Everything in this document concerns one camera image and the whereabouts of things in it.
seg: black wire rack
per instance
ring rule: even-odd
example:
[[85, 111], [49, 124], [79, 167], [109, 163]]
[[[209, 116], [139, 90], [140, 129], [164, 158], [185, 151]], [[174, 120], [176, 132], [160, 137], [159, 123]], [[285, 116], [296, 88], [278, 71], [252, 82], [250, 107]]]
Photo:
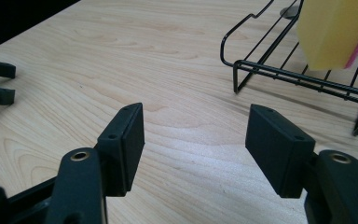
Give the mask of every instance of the black wire rack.
[[[355, 82], [358, 79], [358, 64], [356, 70], [354, 71], [351, 81], [348, 84], [342, 84], [335, 81], [329, 80], [331, 70], [324, 73], [322, 77], [312, 77], [307, 76], [309, 72], [308, 65], [302, 69], [302, 72], [293, 72], [285, 70], [285, 66], [292, 59], [294, 53], [299, 49], [298, 42], [294, 45], [292, 50], [285, 56], [283, 63], [280, 66], [269, 66], [265, 65], [266, 60], [271, 56], [274, 50], [282, 43], [283, 39], [286, 38], [286, 35], [292, 30], [295, 26], [299, 14], [303, 5], [304, 0], [297, 1], [295, 0], [289, 7], [281, 11], [281, 16], [277, 16], [278, 19], [272, 24], [272, 26], [267, 30], [267, 32], [261, 37], [261, 39], [255, 44], [255, 46], [250, 50], [248, 55], [243, 60], [237, 60], [234, 63], [230, 63], [225, 59], [225, 45], [227, 39], [237, 31], [245, 23], [250, 22], [251, 19], [259, 19], [266, 10], [272, 5], [274, 0], [270, 0], [264, 8], [262, 8], [256, 15], [249, 14], [243, 20], [241, 20], [237, 25], [235, 25], [228, 33], [224, 36], [221, 47], [220, 47], [220, 59], [223, 64], [233, 67], [233, 84], [234, 92], [239, 93], [240, 90], [245, 87], [250, 78], [253, 75], [261, 75], [264, 77], [271, 77], [281, 81], [293, 83], [298, 86], [303, 86], [309, 89], [313, 89], [319, 92], [324, 92], [336, 97], [343, 98], [344, 100], [352, 101], [358, 103], [358, 88], [355, 87]], [[287, 16], [290, 9], [296, 9], [296, 13], [292, 16]], [[282, 26], [283, 21], [288, 21], [287, 25]], [[261, 44], [266, 42], [267, 39], [271, 39], [271, 34], [274, 33], [278, 26], [281, 27], [281, 31], [278, 36], [268, 44], [266, 50], [263, 50], [264, 53], [260, 57], [257, 57], [258, 60], [251, 61], [251, 56], [254, 56], [255, 51], [260, 48]], [[239, 82], [239, 70], [245, 71], [245, 78]], [[358, 135], [358, 118], [355, 122], [353, 129], [353, 135]]]

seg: wooden table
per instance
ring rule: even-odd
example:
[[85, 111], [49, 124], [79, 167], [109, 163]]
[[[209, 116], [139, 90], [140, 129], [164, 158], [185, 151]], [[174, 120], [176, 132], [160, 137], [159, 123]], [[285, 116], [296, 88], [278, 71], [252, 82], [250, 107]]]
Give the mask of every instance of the wooden table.
[[[306, 193], [279, 198], [245, 147], [249, 107], [286, 116], [316, 152], [358, 158], [358, 104], [267, 77], [232, 91], [221, 39], [265, 4], [83, 0], [1, 45], [17, 77], [0, 78], [16, 90], [15, 104], [0, 106], [0, 186], [12, 196], [55, 176], [65, 153], [93, 147], [121, 107], [142, 102], [144, 152], [132, 191], [108, 199], [110, 223], [307, 223]], [[233, 41], [250, 48], [264, 29]]]

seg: dish rack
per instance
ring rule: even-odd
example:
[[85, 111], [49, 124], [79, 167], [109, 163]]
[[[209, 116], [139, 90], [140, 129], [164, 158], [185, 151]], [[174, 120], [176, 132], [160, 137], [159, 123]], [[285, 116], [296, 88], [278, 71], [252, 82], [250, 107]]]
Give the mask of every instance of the dish rack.
[[[309, 89], [313, 89], [319, 92], [324, 92], [330, 95], [334, 95], [336, 97], [343, 98], [347, 101], [352, 101], [358, 103], [358, 88], [354, 87], [356, 79], [358, 78], [358, 64], [356, 70], [351, 77], [351, 82], [348, 84], [338, 83], [336, 81], [329, 80], [329, 76], [331, 74], [331, 70], [324, 73], [322, 77], [311, 77], [307, 76], [307, 72], [309, 72], [308, 65], [305, 65], [302, 72], [294, 72], [285, 70], [284, 67], [287, 63], [292, 59], [291, 57], [296, 52], [298, 48], [298, 42], [293, 46], [287, 56], [280, 66], [269, 66], [265, 65], [266, 60], [271, 56], [273, 51], [282, 43], [283, 39], [286, 38], [286, 35], [296, 24], [303, 2], [304, 0], [300, 0], [299, 6], [295, 5], [297, 0], [295, 0], [289, 7], [284, 8], [281, 11], [281, 16], [272, 24], [272, 26], [267, 30], [267, 32], [263, 35], [263, 37], [255, 44], [255, 46], [250, 50], [248, 55], [243, 60], [237, 60], [234, 63], [230, 63], [225, 59], [225, 45], [227, 39], [241, 26], [243, 26], [246, 22], [249, 22], [250, 19], [259, 19], [265, 11], [272, 5], [274, 0], [270, 0], [264, 8], [262, 8], [256, 15], [249, 14], [242, 21], [240, 21], [237, 25], [235, 25], [228, 33], [224, 36], [221, 47], [220, 47], [220, 59], [223, 64], [233, 67], [233, 84], [234, 84], [234, 92], [239, 93], [240, 90], [245, 87], [245, 85], [249, 82], [250, 78], [253, 75], [261, 75], [264, 77], [271, 77], [274, 79], [278, 79], [281, 81], [293, 83], [298, 86], [303, 86]], [[296, 9], [296, 13], [292, 16], [288, 16], [289, 10]], [[287, 25], [279, 25], [283, 21], [288, 22]], [[250, 57], [253, 56], [255, 50], [260, 47], [260, 45], [265, 42], [267, 39], [270, 39], [271, 31], [276, 29], [277, 26], [281, 26], [282, 31], [279, 32], [278, 36], [272, 41], [270, 45], [268, 45], [267, 49], [264, 50], [264, 53], [257, 57], [258, 60], [251, 61]], [[239, 70], [245, 71], [247, 74], [245, 78], [239, 82]], [[354, 129], [352, 132], [353, 135], [358, 135], [358, 118], [355, 122]]]

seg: yellow object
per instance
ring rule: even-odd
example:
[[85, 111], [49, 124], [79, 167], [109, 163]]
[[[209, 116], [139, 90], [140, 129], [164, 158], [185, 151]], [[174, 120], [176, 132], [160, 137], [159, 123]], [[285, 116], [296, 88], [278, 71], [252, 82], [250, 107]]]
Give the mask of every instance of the yellow object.
[[344, 68], [358, 45], [358, 0], [304, 0], [297, 36], [311, 70]]

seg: sponge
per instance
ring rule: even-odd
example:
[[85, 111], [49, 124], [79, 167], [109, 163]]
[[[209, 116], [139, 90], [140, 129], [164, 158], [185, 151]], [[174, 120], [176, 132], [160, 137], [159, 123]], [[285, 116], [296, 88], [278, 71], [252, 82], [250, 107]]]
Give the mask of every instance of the sponge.
[[358, 54], [358, 0], [304, 0], [297, 36], [310, 70], [351, 66]]

